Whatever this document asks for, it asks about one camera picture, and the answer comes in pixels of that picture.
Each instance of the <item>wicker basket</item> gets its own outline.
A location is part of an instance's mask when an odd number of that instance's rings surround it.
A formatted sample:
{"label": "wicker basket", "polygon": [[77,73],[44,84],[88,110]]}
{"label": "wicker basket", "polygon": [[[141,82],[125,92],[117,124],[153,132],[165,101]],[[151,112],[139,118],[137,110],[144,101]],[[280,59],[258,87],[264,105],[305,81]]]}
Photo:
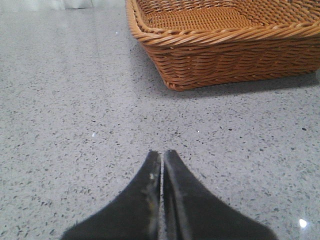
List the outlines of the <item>wicker basket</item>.
{"label": "wicker basket", "polygon": [[126,0],[132,35],[177,91],[320,67],[319,0]]}

